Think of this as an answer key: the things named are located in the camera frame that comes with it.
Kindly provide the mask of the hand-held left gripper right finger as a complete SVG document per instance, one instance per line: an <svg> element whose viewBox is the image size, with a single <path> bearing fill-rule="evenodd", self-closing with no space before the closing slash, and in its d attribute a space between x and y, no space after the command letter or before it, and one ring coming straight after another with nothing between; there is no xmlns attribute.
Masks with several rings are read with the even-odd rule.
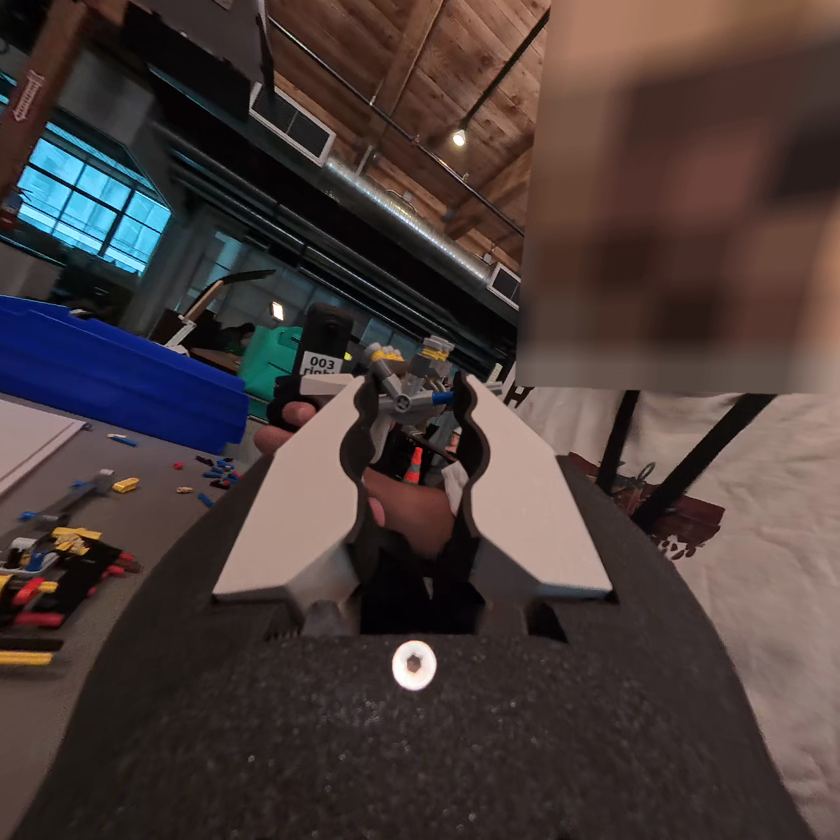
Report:
<svg viewBox="0 0 840 840"><path fill-rule="evenodd" d="M449 593L478 635L564 636L564 602L613 593L551 446L488 385L459 374L454 409L467 474L449 542Z"/></svg>

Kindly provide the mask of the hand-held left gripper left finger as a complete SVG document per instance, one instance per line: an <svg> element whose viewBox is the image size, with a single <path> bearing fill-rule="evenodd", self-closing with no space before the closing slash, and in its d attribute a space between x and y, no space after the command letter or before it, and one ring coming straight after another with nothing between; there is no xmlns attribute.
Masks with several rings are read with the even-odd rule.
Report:
<svg viewBox="0 0 840 840"><path fill-rule="evenodd" d="M353 377L274 454L213 588L223 604L281 604L301 629L358 635L380 527L363 483L379 393Z"/></svg>

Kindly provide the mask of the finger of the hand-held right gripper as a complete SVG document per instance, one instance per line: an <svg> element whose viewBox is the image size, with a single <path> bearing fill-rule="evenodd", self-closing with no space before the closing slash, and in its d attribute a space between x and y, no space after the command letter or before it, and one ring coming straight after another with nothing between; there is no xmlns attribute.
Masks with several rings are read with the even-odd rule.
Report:
<svg viewBox="0 0 840 840"><path fill-rule="evenodd" d="M354 382L352 375L302 375L299 395L303 402L325 404Z"/></svg>

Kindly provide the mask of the grey lego engine assembly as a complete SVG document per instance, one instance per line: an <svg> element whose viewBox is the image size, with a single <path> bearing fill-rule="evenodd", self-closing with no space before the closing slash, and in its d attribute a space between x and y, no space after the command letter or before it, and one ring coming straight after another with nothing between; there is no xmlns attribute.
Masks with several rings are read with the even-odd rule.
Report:
<svg viewBox="0 0 840 840"><path fill-rule="evenodd" d="M446 375L451 369L448 358L454 349L455 345L445 338L430 336L406 368L398 372L396 367L404 359L395 347L367 345L364 356L368 371L381 388L379 412L371 426L373 465L382 458L393 425L416 426L451 406L454 392L447 385Z"/></svg>

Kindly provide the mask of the pile of small lego pieces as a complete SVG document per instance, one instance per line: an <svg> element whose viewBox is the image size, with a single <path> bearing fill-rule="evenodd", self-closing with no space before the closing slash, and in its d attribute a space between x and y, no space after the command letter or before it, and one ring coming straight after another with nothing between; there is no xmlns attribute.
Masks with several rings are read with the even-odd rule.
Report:
<svg viewBox="0 0 840 840"><path fill-rule="evenodd" d="M213 459L203 455L195 455L194 460L201 470L202 478L211 488L227 491L241 480L242 476L231 458Z"/></svg>

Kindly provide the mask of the dark grey lego beam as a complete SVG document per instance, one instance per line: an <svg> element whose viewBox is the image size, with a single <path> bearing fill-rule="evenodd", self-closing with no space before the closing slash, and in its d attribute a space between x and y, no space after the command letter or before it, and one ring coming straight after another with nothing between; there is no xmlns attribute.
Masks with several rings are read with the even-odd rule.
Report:
<svg viewBox="0 0 840 840"><path fill-rule="evenodd" d="M113 470L102 469L87 481L76 482L65 496L42 511L26 511L18 521L34 528L50 529L69 520L70 514L94 497L106 495L112 486Z"/></svg>

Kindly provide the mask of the black yellow lego chassis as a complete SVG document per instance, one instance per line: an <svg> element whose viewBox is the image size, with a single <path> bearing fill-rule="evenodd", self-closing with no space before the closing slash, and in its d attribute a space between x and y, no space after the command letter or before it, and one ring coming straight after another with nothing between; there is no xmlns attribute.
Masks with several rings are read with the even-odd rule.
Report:
<svg viewBox="0 0 840 840"><path fill-rule="evenodd" d="M142 569L132 553L84 528L15 538L2 560L2 669L50 665L65 644L60 630L73 613L105 581Z"/></svg>

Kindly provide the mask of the person's right hand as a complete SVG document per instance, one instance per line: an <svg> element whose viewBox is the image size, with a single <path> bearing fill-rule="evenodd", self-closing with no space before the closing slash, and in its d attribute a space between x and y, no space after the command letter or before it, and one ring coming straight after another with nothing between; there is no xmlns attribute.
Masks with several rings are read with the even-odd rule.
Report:
<svg viewBox="0 0 840 840"><path fill-rule="evenodd" d="M318 412L315 406L291 402L282 409L283 420L294 429L310 421ZM271 455L294 435L294 431L266 425L254 436L262 455ZM411 549L421 558L437 557L450 540L455 515L441 489L408 485L369 467L364 472L374 518L381 527L402 534Z"/></svg>

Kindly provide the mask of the green plastic bin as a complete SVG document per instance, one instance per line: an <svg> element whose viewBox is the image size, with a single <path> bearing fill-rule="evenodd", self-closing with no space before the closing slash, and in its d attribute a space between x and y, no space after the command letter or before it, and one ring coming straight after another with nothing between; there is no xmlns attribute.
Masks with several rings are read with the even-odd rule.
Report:
<svg viewBox="0 0 840 840"><path fill-rule="evenodd" d="M301 333L300 327L256 328L238 367L249 396L272 400L277 378L292 372Z"/></svg>

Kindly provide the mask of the blue plastic bin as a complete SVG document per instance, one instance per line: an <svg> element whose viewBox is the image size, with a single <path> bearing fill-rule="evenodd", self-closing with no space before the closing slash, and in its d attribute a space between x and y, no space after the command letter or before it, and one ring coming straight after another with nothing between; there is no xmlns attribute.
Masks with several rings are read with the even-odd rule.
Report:
<svg viewBox="0 0 840 840"><path fill-rule="evenodd" d="M1 297L1 391L209 454L242 441L245 386L68 308Z"/></svg>

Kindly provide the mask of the person's white shirt torso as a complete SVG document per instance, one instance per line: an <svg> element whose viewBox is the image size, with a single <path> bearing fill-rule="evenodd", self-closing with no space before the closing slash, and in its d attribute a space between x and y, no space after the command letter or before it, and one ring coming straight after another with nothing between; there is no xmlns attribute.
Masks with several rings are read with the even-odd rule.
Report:
<svg viewBox="0 0 840 840"><path fill-rule="evenodd" d="M641 392L616 506L641 509L739 396ZM594 479L622 399L537 387L514 412ZM650 537L715 624L798 810L816 838L838 838L838 396L774 397Z"/></svg>

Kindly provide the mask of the paned window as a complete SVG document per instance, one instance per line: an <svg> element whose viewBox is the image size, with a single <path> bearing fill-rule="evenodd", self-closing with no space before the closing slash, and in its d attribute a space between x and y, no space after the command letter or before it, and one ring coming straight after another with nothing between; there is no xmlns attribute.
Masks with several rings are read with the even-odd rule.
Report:
<svg viewBox="0 0 840 840"><path fill-rule="evenodd" d="M25 222L137 277L172 215L143 175L53 123L17 187Z"/></svg>

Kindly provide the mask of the open instruction booklet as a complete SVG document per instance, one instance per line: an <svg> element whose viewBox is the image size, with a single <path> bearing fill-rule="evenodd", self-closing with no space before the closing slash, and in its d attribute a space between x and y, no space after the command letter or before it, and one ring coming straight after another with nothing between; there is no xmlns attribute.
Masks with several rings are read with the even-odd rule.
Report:
<svg viewBox="0 0 840 840"><path fill-rule="evenodd" d="M5 495L60 447L85 422L1 400L1 495Z"/></svg>

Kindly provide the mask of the silver air duct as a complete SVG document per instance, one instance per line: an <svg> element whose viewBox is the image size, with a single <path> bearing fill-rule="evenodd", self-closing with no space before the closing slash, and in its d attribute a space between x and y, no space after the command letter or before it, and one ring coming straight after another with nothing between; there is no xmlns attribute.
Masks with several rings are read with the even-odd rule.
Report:
<svg viewBox="0 0 840 840"><path fill-rule="evenodd" d="M491 269L431 222L411 210L346 161L331 154L321 168L321 184L343 207L377 228L427 267L467 289L486 289Z"/></svg>

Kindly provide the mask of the white wall vent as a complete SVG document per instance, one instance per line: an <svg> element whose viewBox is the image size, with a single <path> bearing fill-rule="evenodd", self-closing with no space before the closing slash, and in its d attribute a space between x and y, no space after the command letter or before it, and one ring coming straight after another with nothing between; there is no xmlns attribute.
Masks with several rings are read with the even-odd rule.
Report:
<svg viewBox="0 0 840 840"><path fill-rule="evenodd" d="M270 97L262 82L255 83L248 115L311 163L318 167L327 163L336 133L284 91L276 87Z"/></svg>
<svg viewBox="0 0 840 840"><path fill-rule="evenodd" d="M504 264L497 262L492 267L488 290L511 308L519 310L521 279Z"/></svg>

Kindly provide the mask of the wooden post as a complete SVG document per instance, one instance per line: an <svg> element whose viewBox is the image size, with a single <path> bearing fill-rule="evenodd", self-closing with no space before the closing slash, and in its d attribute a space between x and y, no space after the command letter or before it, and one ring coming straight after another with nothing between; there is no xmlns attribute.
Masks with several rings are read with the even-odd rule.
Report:
<svg viewBox="0 0 840 840"><path fill-rule="evenodd" d="M81 49L97 2L55 1L1 122L1 197L15 189Z"/></svg>

